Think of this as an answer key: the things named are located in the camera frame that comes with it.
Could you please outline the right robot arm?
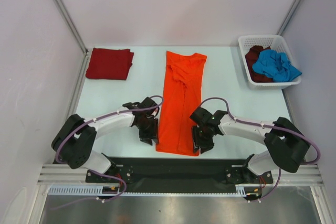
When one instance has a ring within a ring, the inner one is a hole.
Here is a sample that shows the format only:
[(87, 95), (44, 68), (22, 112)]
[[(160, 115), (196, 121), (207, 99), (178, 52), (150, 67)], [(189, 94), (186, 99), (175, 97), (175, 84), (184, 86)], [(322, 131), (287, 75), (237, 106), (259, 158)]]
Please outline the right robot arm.
[(190, 119), (195, 123), (192, 127), (195, 152), (205, 153), (213, 149), (216, 135), (238, 136), (266, 147), (266, 151), (248, 156), (241, 167), (242, 180), (249, 183), (274, 169), (296, 173), (311, 146), (299, 130), (283, 117), (271, 124), (248, 122), (227, 111), (217, 110), (211, 114), (199, 106)]

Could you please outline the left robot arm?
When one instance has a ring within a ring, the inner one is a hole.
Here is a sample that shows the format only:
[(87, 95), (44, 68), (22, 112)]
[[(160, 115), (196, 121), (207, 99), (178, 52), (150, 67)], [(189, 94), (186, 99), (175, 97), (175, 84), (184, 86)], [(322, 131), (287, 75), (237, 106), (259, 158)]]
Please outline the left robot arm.
[(146, 97), (142, 102), (128, 102), (115, 112), (92, 119), (71, 115), (51, 143), (55, 161), (71, 169), (84, 167), (90, 173), (97, 174), (102, 181), (112, 181), (117, 173), (117, 165), (111, 157), (93, 150), (95, 141), (116, 129), (136, 127), (141, 142), (157, 144), (157, 115), (162, 103), (157, 104), (155, 98), (162, 97), (154, 95)]

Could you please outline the orange t shirt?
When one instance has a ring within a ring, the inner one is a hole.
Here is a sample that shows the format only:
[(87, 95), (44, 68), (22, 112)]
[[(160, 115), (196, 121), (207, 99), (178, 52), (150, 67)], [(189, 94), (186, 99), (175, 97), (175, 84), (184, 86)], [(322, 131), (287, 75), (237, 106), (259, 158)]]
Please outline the orange t shirt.
[(163, 104), (159, 118), (156, 151), (197, 156), (194, 150), (191, 114), (202, 101), (202, 79), (207, 56), (166, 52)]

